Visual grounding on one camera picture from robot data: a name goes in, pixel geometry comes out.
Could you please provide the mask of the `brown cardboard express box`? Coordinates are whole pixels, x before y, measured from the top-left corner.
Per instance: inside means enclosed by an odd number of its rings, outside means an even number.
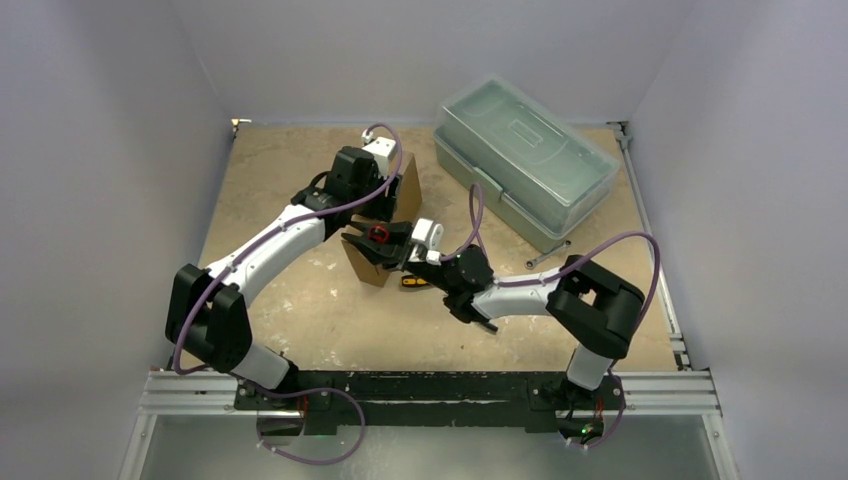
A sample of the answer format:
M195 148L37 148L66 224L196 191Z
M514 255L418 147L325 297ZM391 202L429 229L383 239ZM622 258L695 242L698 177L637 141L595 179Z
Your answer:
M351 244L347 240L346 235L350 234L353 238L362 237L364 239L373 238L376 240L378 234L372 234L371 227L379 224L384 230L388 231L388 234L381 234L383 243L379 245L387 246L392 238L399 239L396 235L397 228L395 228L395 225L403 222L412 225L416 221L422 206L422 190L414 152L406 155L392 190L395 195L395 210L390 220L378 222L374 219L360 219L359 217L355 217L355 221L364 224L365 230L362 231L353 226L348 226L342 231L341 245L355 276L361 283L377 288L383 288L385 286L389 279L390 271L381 265L372 264L354 244Z

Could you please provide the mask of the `red utility knife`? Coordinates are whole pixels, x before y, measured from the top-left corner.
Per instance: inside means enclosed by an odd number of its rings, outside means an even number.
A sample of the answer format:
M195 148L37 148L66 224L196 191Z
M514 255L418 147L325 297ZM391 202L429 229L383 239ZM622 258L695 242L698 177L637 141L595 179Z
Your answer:
M377 244L386 244L390 239L390 232L385 226L372 225L367 231L367 238Z

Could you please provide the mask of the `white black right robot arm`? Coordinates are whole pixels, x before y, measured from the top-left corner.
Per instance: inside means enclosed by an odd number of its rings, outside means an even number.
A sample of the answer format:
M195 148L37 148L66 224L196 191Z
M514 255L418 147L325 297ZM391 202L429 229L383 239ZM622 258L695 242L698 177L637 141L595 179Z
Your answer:
M353 222L342 237L372 265L441 290L444 306L462 323L495 331L493 322L502 317L555 319L578 343L561 381L564 399L576 407L596 399L604 377L627 356L657 288L652 284L642 291L594 262L627 236L619 234L586 255L570 255L562 266L542 273L498 276L480 245L441 253L441 229L427 219Z

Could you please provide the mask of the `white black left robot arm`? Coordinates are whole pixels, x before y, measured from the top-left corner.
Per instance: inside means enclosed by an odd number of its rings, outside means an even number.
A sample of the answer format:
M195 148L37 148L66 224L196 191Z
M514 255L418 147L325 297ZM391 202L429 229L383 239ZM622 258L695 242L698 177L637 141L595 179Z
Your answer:
M296 365L256 340L248 308L293 261L331 238L355 215L388 220L395 208L402 149L384 137L344 146L329 170L317 174L260 233L223 258L175 275L165 335L174 345L173 369L188 374L188 353L202 367L259 385L272 408L297 399Z

